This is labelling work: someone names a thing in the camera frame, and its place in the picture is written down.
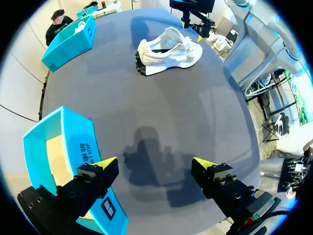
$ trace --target gray round table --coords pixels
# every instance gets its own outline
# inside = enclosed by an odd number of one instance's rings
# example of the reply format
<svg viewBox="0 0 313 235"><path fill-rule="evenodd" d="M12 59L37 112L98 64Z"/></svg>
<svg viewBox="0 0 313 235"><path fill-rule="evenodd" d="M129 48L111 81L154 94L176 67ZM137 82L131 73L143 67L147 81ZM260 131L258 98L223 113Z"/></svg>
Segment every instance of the gray round table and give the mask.
<svg viewBox="0 0 313 235"><path fill-rule="evenodd" d="M64 105L93 120L102 158L118 157L112 187L129 218L127 234L191 235L223 220L190 170L197 156L226 162L244 183L259 184L253 123L231 74L203 42L194 66L140 75L142 39L173 26L197 41L163 9L112 14L96 25L93 49L50 74L43 116Z"/></svg>

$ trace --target shoe sole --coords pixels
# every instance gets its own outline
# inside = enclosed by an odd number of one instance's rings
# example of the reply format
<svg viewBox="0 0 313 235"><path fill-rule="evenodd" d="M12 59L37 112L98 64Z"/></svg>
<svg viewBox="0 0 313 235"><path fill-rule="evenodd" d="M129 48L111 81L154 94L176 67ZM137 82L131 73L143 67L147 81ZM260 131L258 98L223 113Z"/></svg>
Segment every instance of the shoe sole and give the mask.
<svg viewBox="0 0 313 235"><path fill-rule="evenodd" d="M193 66L195 63L197 63L199 61L199 59L201 58L202 55L202 51L200 53L200 55L198 56L198 58L196 58L195 60L191 61L191 62L177 62L177 61L173 61L172 63L167 63L166 65L160 65L160 66L145 66L140 57L139 57L139 52L137 51L135 54L136 57L136 69L137 71L145 76L150 76L152 74L156 74L159 72L163 72L167 69L170 68L182 68L182 69L186 69L189 68L191 66Z"/></svg>

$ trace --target cyan plastic box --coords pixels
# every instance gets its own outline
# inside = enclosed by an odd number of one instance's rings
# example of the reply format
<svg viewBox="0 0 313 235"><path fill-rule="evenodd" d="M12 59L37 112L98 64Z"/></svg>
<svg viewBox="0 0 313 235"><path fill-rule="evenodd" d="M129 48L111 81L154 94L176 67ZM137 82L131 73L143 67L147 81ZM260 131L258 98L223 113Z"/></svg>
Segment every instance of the cyan plastic box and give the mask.
<svg viewBox="0 0 313 235"><path fill-rule="evenodd" d="M74 34L75 28L78 27L81 21L86 23L84 29ZM56 71L71 59L92 49L96 29L97 26L93 16L84 17L79 21L71 23L53 39L41 61L52 72Z"/></svg>
<svg viewBox="0 0 313 235"><path fill-rule="evenodd" d="M82 164L101 161L91 120L64 106L40 120L23 137L25 161L32 186L38 188L42 185L54 195L56 185L49 165L46 141L59 135L62 135L65 161L71 178L77 175L77 167ZM101 207L107 197L116 210L111 220ZM76 222L106 235L126 233L128 218L112 188L109 188L104 199L95 201L89 212L93 220L79 218Z"/></svg>
<svg viewBox="0 0 313 235"><path fill-rule="evenodd" d="M77 17L81 17L84 15L84 13L86 15L89 15L89 14L92 14L93 12L95 12L96 10L98 10L98 5L91 6L91 7L84 9L84 10L81 10L81 11L77 12L76 15L77 15Z"/></svg>

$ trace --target sticker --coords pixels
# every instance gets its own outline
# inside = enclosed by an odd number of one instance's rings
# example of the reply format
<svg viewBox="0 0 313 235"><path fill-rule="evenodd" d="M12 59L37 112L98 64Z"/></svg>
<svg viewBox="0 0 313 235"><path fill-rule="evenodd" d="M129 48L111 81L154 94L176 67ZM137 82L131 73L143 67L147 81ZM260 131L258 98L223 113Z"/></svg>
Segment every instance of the sticker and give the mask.
<svg viewBox="0 0 313 235"><path fill-rule="evenodd" d="M109 197L104 199L104 201L101 203L101 207L102 207L104 213L109 218L109 220L112 220L114 215L115 215L116 210L115 210L111 200L109 199Z"/></svg>
<svg viewBox="0 0 313 235"><path fill-rule="evenodd" d="M80 143L79 145L80 145L80 151L82 153L83 161L85 163L90 163L90 164L94 163L90 144Z"/></svg>
<svg viewBox="0 0 313 235"><path fill-rule="evenodd" d="M302 171L302 167L303 167L302 164L296 164L294 171L295 171L295 172L301 172L301 171Z"/></svg>

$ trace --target white object in bin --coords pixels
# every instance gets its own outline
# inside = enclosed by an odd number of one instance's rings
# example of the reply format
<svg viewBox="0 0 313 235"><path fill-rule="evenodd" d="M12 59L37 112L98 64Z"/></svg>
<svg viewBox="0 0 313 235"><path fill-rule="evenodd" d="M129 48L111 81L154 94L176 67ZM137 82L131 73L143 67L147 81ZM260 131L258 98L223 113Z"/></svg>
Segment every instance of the white object in bin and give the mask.
<svg viewBox="0 0 313 235"><path fill-rule="evenodd" d="M215 42L218 38L218 35L216 35L213 32L210 32L210 36L206 39L208 42Z"/></svg>
<svg viewBox="0 0 313 235"><path fill-rule="evenodd" d="M85 28L85 25L86 25L85 22L80 21L80 22L78 23L78 27L75 28L75 33L74 33L74 34L80 32L80 31L83 31L83 29Z"/></svg>
<svg viewBox="0 0 313 235"><path fill-rule="evenodd" d="M213 45L218 51L222 51L225 49L230 49L231 45L229 44L229 42L227 41L226 37L220 35L216 42Z"/></svg>

